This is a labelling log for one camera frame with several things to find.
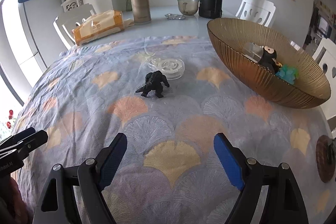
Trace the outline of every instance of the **black toy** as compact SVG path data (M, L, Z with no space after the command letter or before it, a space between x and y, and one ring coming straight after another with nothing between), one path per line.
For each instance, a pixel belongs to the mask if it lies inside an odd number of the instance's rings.
M263 54L262 58L258 62L259 65L262 65L266 69L268 69L273 74L276 74L279 71L279 63L276 61L277 52L275 49L263 46Z
M155 95L159 98L162 98L163 87L161 82L163 82L165 86L169 88L167 78L162 74L162 72L159 70L150 72L146 75L146 84L140 89L137 89L135 93L142 92L141 96L147 97L148 92L155 90Z

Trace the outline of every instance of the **gold thermos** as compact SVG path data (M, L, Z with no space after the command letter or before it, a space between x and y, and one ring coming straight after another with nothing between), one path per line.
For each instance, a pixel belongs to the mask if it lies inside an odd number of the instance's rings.
M149 0L131 0L134 16L134 24L142 25L151 22Z

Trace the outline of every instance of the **window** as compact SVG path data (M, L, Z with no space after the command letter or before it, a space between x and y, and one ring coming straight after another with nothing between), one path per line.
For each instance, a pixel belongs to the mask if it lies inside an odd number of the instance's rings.
M16 98L12 95L4 80L0 76L0 141L7 138L11 130L6 127L6 123L9 121L9 110L14 111L14 117L17 117L22 106L18 103Z
M321 16L319 18L316 33L322 38L329 38L331 34L331 27L329 26L328 22Z
M17 0L4 0L2 4L2 17L7 39L12 52L29 84L34 86L43 72L38 65L28 44L21 24Z

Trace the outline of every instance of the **black dinosaur figure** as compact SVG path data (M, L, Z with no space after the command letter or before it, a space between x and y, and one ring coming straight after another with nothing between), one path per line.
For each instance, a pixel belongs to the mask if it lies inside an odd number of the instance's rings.
M163 87L161 82L165 84L166 87L169 88L169 83L165 75L162 74L159 70L150 72L146 75L146 84L140 89L136 90L135 93L142 92L141 96L147 97L148 92L151 90L155 90L155 95L159 98L162 98L163 95Z

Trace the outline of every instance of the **clear plastic lid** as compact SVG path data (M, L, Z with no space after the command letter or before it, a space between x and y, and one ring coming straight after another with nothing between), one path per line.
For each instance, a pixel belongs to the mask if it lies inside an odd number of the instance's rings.
M147 59L147 64L153 70L160 70L168 80L178 79L184 73L181 59L153 55Z

